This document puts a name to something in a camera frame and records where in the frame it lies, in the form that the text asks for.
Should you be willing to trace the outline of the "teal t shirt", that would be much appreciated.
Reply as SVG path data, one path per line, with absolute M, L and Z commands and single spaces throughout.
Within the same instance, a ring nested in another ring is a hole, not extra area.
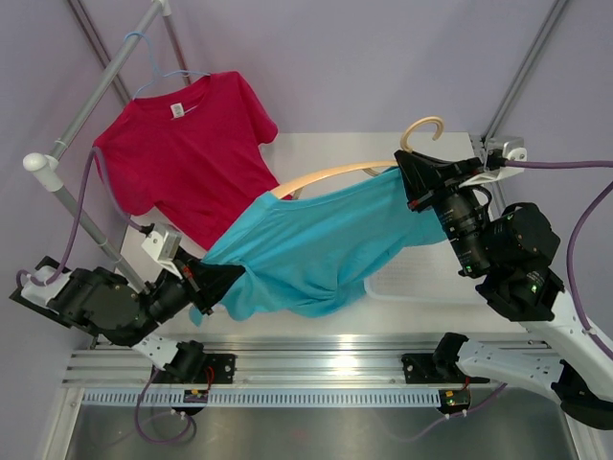
M 434 211 L 412 212 L 401 172 L 298 200 L 258 197 L 206 252 L 243 274 L 220 303 L 235 321 L 290 311 L 315 318 L 365 294 L 364 279 L 402 249 L 443 242 Z

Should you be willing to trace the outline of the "beige plastic hanger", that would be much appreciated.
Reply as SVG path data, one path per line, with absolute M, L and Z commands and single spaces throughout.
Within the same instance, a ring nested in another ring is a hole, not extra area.
M 418 128 L 424 125 L 434 125 L 435 131 L 432 134 L 432 140 L 437 141 L 444 132 L 444 121 L 439 116 L 428 116 L 422 119 L 415 121 L 412 125 L 407 127 L 405 131 L 402 133 L 399 140 L 399 147 L 401 152 L 413 153 L 414 148 L 409 143 L 409 137 L 411 134 Z M 271 194 L 276 198 L 284 198 L 286 196 L 290 196 L 292 199 L 297 199 L 302 190 L 314 183 L 320 182 L 330 177 L 334 177 L 337 175 L 345 174 L 345 173 L 353 173 L 362 171 L 369 176 L 377 176 L 380 175 L 378 169 L 383 168 L 392 168 L 396 165 L 396 161 L 392 160 L 381 160 L 381 161 L 370 161 L 370 162 L 360 162 L 360 163 L 351 163 L 343 166 L 328 168 L 324 170 L 320 170 L 317 172 L 311 172 L 301 177 L 292 179 L 288 182 L 285 182 L 271 191 Z

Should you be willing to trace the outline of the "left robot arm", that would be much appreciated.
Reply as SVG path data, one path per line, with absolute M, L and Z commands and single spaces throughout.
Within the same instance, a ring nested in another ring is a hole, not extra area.
M 10 298 L 66 328 L 136 351 L 150 360 L 157 383 L 230 384 L 234 355 L 212 353 L 195 340 L 177 341 L 156 331 L 189 306 L 212 314 L 244 269 L 203 264 L 189 254 L 172 262 L 176 273 L 162 270 L 154 282 L 136 291 L 124 276 L 103 267 L 69 270 L 45 257 L 36 267 L 44 285 L 20 280 Z

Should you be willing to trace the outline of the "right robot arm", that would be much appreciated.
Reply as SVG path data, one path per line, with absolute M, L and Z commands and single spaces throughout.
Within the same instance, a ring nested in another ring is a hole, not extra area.
M 552 169 L 497 151 L 486 161 L 449 162 L 418 152 L 395 154 L 408 207 L 433 210 L 461 265 L 460 275 L 482 282 L 477 293 L 510 322 L 537 335 L 555 358 L 526 356 L 446 333 L 432 355 L 445 382 L 489 379 L 539 394 L 574 420 L 612 427 L 612 341 L 590 322 L 575 288 L 566 288 L 550 265 L 560 238 L 530 202 L 508 206 L 497 219 L 475 193 L 487 182 L 524 169 Z

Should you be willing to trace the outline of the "aluminium rail base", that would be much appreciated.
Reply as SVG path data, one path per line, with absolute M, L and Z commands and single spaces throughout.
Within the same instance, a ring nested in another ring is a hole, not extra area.
M 435 334 L 337 334 L 320 337 L 201 337 L 207 353 L 236 356 L 234 388 L 387 388 L 404 383 L 400 358 L 432 352 Z M 141 387 L 152 364 L 137 352 L 103 344 L 74 351 L 63 387 Z

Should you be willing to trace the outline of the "red t shirt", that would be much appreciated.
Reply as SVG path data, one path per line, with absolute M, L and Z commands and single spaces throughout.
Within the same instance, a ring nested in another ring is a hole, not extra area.
M 208 250 L 278 186 L 261 156 L 278 133 L 247 80 L 229 71 L 131 101 L 93 145 L 124 212 L 156 208 Z

